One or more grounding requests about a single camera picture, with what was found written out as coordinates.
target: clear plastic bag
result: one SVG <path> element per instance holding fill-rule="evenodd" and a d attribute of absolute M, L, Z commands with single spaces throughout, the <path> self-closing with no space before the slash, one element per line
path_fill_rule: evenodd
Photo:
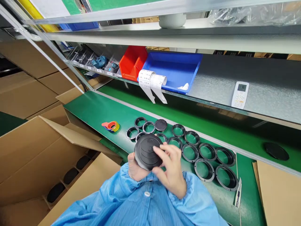
<path fill-rule="evenodd" d="M 301 1 L 212 10 L 209 19 L 217 26 L 296 25 L 301 24 Z"/>

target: hand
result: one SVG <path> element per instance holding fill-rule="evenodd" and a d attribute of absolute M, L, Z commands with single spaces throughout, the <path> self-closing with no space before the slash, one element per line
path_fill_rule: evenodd
<path fill-rule="evenodd" d="M 164 172 L 160 167 L 154 167 L 152 172 L 166 189 L 177 196 L 178 199 L 184 198 L 187 192 L 187 184 L 181 169 L 181 150 L 174 145 L 168 145 L 166 142 L 163 145 L 161 144 L 160 148 L 154 146 L 153 149 L 162 159 L 162 166 L 165 166 L 166 171 Z"/>
<path fill-rule="evenodd" d="M 128 162 L 129 162 L 129 176 L 135 181 L 140 181 L 145 178 L 150 171 L 142 169 L 138 166 L 135 160 L 135 152 L 128 155 Z"/>

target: red storage bin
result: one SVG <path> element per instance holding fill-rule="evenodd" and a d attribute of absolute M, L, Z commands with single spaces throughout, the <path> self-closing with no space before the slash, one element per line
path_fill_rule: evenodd
<path fill-rule="evenodd" d="M 128 46 L 119 62 L 121 76 L 127 80 L 137 82 L 139 71 L 147 59 L 145 46 Z"/>

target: white label tape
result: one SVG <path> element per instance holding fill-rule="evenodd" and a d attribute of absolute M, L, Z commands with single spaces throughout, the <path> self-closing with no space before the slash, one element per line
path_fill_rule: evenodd
<path fill-rule="evenodd" d="M 166 81 L 166 76 L 157 75 L 153 71 L 141 70 L 139 72 L 139 86 L 143 89 L 153 103 L 155 103 L 155 97 L 153 96 L 151 90 L 154 91 L 154 93 L 164 104 L 167 104 L 167 101 L 161 90 L 162 85 L 165 85 Z"/>

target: blue storage bin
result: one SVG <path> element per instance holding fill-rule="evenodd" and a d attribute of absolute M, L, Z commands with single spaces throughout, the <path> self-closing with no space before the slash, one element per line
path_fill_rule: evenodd
<path fill-rule="evenodd" d="M 187 94 L 202 61 L 199 53 L 150 52 L 142 69 L 167 77 L 162 89 Z M 177 87 L 189 84 L 188 90 Z"/>
<path fill-rule="evenodd" d="M 97 22 L 84 22 L 84 23 L 73 23 L 73 24 L 59 24 L 63 30 L 76 31 L 76 30 L 88 30 L 98 28 Z"/>

